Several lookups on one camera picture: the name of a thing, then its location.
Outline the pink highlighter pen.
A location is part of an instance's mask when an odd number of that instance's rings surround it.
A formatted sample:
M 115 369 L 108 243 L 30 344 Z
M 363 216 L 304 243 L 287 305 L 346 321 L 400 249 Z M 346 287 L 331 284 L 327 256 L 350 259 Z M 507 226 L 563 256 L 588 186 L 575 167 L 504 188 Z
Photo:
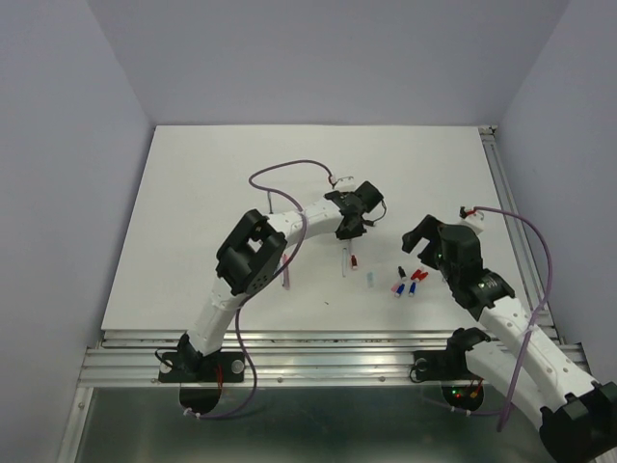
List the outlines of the pink highlighter pen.
M 290 290 L 290 276 L 289 276 L 289 257 L 287 254 L 282 256 L 282 287 L 285 290 Z

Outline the blue gel pen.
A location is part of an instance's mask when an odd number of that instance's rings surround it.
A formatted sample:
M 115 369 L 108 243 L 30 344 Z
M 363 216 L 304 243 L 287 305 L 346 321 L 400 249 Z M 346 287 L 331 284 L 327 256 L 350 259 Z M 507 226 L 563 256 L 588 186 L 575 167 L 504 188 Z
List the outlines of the blue gel pen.
M 274 210 L 273 210 L 272 196 L 271 196 L 271 192 L 270 191 L 266 192 L 266 197 L 267 197 L 269 214 L 273 214 Z

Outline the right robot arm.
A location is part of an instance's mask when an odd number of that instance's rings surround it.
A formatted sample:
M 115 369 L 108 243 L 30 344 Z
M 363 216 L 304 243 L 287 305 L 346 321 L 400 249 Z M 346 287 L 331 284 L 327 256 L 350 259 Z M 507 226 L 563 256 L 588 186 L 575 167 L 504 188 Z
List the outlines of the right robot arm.
M 514 289 L 485 267 L 473 215 L 462 210 L 456 225 L 427 215 L 402 237 L 405 253 L 427 242 L 420 262 L 442 274 L 454 301 L 477 323 L 455 330 L 443 350 L 415 351 L 411 381 L 487 381 L 505 398 L 498 415 L 519 409 L 557 462 L 589 462 L 615 449 L 615 383 L 602 384 L 578 367 Z

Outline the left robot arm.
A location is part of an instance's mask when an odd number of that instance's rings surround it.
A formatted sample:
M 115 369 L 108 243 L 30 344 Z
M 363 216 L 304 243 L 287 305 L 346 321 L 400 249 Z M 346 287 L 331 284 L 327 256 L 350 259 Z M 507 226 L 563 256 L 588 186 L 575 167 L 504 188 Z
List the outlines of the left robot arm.
M 322 234 L 339 240 L 362 236 L 364 216 L 383 200 L 382 193 L 365 181 L 354 191 L 333 190 L 297 210 L 246 212 L 216 253 L 216 279 L 197 321 L 180 337 L 173 365 L 192 379 L 207 378 L 232 319 L 247 299 L 274 280 L 286 250 Z

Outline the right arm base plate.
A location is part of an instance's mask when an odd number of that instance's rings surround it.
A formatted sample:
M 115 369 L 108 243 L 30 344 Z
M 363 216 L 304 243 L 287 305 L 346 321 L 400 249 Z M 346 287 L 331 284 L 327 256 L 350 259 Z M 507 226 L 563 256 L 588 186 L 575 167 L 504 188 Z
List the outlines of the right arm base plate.
M 444 350 L 416 350 L 409 377 L 415 384 L 425 381 L 479 380 L 468 370 L 466 354 L 492 338 L 478 328 L 459 328 L 447 339 Z

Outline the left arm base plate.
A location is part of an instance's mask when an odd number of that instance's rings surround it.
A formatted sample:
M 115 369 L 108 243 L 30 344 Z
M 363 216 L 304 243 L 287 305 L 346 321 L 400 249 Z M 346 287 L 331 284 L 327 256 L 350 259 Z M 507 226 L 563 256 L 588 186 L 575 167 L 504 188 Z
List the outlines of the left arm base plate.
M 187 366 L 173 350 L 154 353 L 159 361 L 158 381 L 167 384 L 235 384 L 244 381 L 246 356 L 241 352 L 216 352 L 194 367 Z

